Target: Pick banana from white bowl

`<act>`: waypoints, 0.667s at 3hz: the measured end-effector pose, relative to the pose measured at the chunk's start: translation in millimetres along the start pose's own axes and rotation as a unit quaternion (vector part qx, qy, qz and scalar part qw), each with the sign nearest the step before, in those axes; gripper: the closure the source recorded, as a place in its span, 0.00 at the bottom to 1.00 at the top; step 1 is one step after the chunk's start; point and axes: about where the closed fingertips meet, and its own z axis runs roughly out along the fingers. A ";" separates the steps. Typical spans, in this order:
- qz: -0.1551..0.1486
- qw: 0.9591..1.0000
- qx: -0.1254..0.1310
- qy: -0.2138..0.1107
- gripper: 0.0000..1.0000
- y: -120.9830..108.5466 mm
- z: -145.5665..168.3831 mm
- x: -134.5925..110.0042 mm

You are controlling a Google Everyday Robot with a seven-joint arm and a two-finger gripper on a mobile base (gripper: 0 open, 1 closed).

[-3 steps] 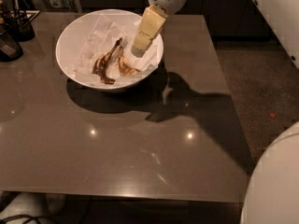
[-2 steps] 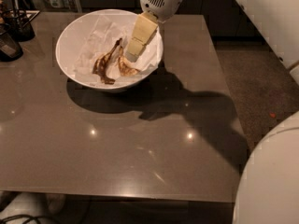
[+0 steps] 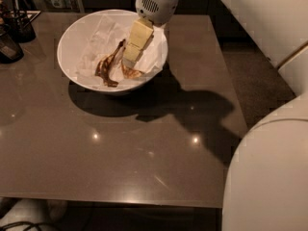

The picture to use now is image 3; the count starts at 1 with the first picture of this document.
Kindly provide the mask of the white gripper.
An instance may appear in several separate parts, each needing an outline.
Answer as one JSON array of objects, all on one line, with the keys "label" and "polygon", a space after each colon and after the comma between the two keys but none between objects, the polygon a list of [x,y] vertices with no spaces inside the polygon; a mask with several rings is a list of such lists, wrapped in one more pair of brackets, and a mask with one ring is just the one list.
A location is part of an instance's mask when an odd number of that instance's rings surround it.
[{"label": "white gripper", "polygon": [[174,15],[179,0],[136,0],[140,17],[134,21],[123,51],[123,64],[133,68],[153,36],[155,25],[164,25]]}]

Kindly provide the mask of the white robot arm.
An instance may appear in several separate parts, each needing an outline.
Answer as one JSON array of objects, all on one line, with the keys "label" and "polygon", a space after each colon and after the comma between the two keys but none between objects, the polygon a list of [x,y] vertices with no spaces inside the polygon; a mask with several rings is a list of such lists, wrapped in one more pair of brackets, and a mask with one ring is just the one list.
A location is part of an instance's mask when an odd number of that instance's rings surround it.
[{"label": "white robot arm", "polygon": [[308,231],[308,0],[220,1],[294,94],[236,148],[220,231]]}]

